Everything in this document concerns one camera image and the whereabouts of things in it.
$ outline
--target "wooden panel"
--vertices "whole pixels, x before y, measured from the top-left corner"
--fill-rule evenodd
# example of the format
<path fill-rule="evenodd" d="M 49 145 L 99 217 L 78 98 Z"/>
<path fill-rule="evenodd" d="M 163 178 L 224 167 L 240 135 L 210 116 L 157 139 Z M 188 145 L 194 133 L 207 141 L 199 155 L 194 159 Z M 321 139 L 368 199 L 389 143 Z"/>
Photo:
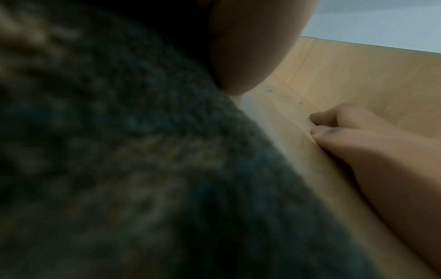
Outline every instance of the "wooden panel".
<path fill-rule="evenodd" d="M 313 142 L 308 115 L 317 111 L 300 95 L 272 76 L 253 89 L 263 115 L 254 117 L 306 184 L 349 229 L 386 279 L 436 279 L 437 275 L 377 217 L 341 169 Z"/>
<path fill-rule="evenodd" d="M 441 55 L 317 40 L 290 87 L 320 110 L 356 102 L 441 139 Z"/>
<path fill-rule="evenodd" d="M 316 39 L 300 37 L 274 74 L 284 83 L 289 84 L 300 69 Z"/>

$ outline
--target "skin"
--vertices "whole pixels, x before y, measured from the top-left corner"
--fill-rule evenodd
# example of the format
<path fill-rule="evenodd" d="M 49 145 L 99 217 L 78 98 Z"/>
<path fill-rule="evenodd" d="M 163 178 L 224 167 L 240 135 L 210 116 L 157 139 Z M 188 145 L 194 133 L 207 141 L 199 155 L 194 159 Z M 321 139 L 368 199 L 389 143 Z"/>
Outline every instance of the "skin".
<path fill-rule="evenodd" d="M 441 272 L 441 144 L 351 104 L 311 120 L 316 143 L 351 166 L 381 217 Z"/>
<path fill-rule="evenodd" d="M 209 67 L 227 95 L 245 93 L 285 58 L 318 0 L 197 0 L 207 15 Z"/>

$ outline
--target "wooden surface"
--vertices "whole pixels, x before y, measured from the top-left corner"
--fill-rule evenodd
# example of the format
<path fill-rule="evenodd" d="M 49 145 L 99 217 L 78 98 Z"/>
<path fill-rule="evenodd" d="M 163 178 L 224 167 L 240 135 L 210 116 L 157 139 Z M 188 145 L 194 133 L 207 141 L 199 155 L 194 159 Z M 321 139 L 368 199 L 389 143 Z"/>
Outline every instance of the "wooden surface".
<path fill-rule="evenodd" d="M 390 231 L 313 142 L 308 116 L 356 102 L 399 127 L 441 139 L 440 83 L 438 54 L 301 38 L 274 74 L 238 102 L 387 279 L 438 275 Z"/>

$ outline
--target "white wall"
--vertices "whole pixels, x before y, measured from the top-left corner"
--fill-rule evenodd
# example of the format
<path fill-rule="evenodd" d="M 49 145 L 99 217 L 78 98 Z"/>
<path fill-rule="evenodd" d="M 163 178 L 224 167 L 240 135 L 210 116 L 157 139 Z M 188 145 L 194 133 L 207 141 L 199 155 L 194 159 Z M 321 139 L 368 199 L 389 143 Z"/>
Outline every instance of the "white wall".
<path fill-rule="evenodd" d="M 441 0 L 322 0 L 303 35 L 441 53 Z"/>

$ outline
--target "fuzzy gray fabric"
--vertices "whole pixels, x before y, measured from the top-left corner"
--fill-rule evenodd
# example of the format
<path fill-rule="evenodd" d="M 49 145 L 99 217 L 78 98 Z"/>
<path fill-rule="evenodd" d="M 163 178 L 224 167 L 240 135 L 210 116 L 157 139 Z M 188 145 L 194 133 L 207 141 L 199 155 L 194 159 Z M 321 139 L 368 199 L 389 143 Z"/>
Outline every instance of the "fuzzy gray fabric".
<path fill-rule="evenodd" d="M 67 1 L 0 18 L 0 278 L 378 278 L 175 41 Z"/>

